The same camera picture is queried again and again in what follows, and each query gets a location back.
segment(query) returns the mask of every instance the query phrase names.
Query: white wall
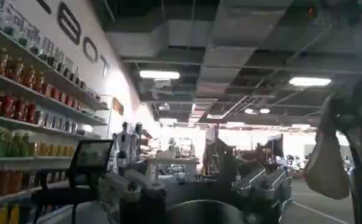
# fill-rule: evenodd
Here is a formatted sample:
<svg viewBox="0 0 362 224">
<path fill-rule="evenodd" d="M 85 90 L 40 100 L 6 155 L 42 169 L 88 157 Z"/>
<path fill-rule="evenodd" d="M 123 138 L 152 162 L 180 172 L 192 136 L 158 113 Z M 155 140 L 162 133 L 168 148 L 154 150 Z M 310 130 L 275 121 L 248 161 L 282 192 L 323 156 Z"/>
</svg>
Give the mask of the white wall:
<svg viewBox="0 0 362 224">
<path fill-rule="evenodd" d="M 121 60 L 115 54 L 111 45 L 101 29 L 99 21 L 96 19 L 94 10 L 88 0 L 64 0 L 63 1 L 70 11 L 78 20 L 82 34 L 79 45 L 75 45 L 68 36 L 59 27 L 57 22 L 58 7 L 60 0 L 45 0 L 45 3 L 50 7 L 52 13 L 48 15 L 45 10 L 34 0 L 14 0 L 14 5 L 17 11 L 22 16 L 35 26 L 39 31 L 42 39 L 49 38 L 56 47 L 62 49 L 64 54 L 71 58 L 74 62 L 73 71 L 79 67 L 79 77 L 87 83 L 87 85 L 102 95 L 117 97 L 124 105 L 124 116 L 121 117 L 115 111 L 109 116 L 109 112 L 100 112 L 98 115 L 106 120 L 111 117 L 109 124 L 110 130 L 119 130 L 123 121 L 127 122 L 143 122 L 150 124 L 153 120 L 150 109 L 147 106 L 144 114 L 144 121 L 136 117 L 136 112 L 140 107 L 138 94 L 132 84 L 126 78 L 126 74 L 121 67 Z M 88 36 L 98 49 L 99 55 L 103 55 L 110 66 L 108 74 L 103 76 L 103 63 L 99 59 L 97 63 L 91 63 L 84 55 L 82 49 L 83 38 Z M 108 127 L 95 128 L 95 132 L 106 137 L 109 136 Z"/>
</svg>

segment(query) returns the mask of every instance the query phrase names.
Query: ceiling duct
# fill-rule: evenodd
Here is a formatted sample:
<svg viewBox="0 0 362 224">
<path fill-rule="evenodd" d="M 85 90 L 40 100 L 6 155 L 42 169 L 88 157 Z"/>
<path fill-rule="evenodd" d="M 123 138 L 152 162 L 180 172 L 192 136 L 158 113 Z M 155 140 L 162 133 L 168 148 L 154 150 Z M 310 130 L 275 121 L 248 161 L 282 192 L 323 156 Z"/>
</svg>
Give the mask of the ceiling duct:
<svg viewBox="0 0 362 224">
<path fill-rule="evenodd" d="M 222 0 L 200 68 L 196 97 L 224 94 L 291 3 L 292 0 Z"/>
</svg>

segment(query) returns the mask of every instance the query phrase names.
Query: gray floor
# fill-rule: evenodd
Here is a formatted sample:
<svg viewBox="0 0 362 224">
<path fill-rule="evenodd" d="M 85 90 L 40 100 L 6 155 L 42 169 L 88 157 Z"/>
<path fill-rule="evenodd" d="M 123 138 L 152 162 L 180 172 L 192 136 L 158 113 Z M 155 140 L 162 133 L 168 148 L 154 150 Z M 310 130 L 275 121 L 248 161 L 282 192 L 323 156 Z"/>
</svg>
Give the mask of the gray floor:
<svg viewBox="0 0 362 224">
<path fill-rule="evenodd" d="M 350 199 L 332 200 L 311 191 L 302 180 L 294 180 L 294 203 L 288 208 L 284 224 L 352 224 L 353 212 Z M 84 205 L 79 209 L 77 223 L 108 223 L 97 205 Z M 70 216 L 57 217 L 47 223 L 70 224 Z"/>
</svg>

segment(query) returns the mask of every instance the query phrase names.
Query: yellow bottle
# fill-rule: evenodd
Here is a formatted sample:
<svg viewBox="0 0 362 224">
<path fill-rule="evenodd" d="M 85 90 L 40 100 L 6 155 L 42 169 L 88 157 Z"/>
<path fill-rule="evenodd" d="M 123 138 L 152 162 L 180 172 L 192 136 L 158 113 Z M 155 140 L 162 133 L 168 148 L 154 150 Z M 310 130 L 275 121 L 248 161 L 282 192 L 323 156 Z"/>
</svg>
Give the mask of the yellow bottle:
<svg viewBox="0 0 362 224">
<path fill-rule="evenodd" d="M 8 221 L 8 207 L 4 206 L 0 209 L 0 224 L 7 224 Z"/>
<path fill-rule="evenodd" d="M 18 224 L 18 217 L 20 214 L 20 207 L 15 205 L 10 212 L 9 224 Z"/>
</svg>

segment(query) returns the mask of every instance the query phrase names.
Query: black letter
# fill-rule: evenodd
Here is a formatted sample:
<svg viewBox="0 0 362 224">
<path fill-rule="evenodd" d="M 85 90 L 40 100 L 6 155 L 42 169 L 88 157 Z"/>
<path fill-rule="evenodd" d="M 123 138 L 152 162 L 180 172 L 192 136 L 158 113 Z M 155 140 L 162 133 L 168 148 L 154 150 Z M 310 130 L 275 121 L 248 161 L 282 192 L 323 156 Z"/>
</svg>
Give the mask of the black letter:
<svg viewBox="0 0 362 224">
<path fill-rule="evenodd" d="M 102 67 L 102 75 L 105 77 L 108 74 L 109 64 L 106 61 L 106 59 L 104 58 L 104 56 L 100 55 L 100 59 L 104 63 L 104 66 Z"/>
<path fill-rule="evenodd" d="M 64 2 L 61 2 L 59 5 L 58 24 L 70 40 L 74 44 L 79 45 L 79 40 L 81 38 L 81 25 Z"/>
<path fill-rule="evenodd" d="M 87 44 L 89 44 L 91 46 L 91 48 L 93 48 L 93 50 L 94 50 L 94 58 L 88 54 L 88 52 L 87 52 Z M 83 53 L 85 54 L 86 58 L 90 62 L 96 63 L 98 61 L 97 47 L 96 47 L 96 45 L 94 45 L 93 41 L 88 37 L 83 38 Z"/>
<path fill-rule="evenodd" d="M 48 13 L 48 15 L 51 15 L 51 8 L 47 5 L 47 3 L 44 0 L 36 0 L 40 6 Z"/>
</svg>

